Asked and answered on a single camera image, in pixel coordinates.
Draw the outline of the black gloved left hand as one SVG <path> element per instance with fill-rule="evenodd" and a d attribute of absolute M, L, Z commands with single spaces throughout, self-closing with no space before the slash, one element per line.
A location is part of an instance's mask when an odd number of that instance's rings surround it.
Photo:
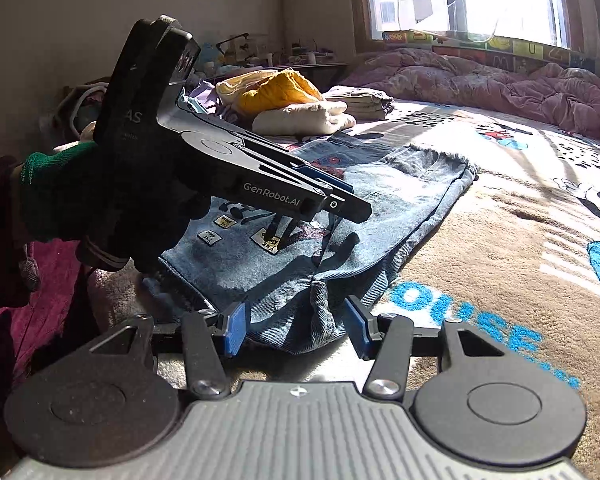
<path fill-rule="evenodd" d="M 83 261 L 110 271 L 129 260 L 151 271 L 211 205 L 210 195 L 159 170 L 138 169 L 94 142 L 28 156 L 18 197 L 30 240 L 81 242 Z"/>

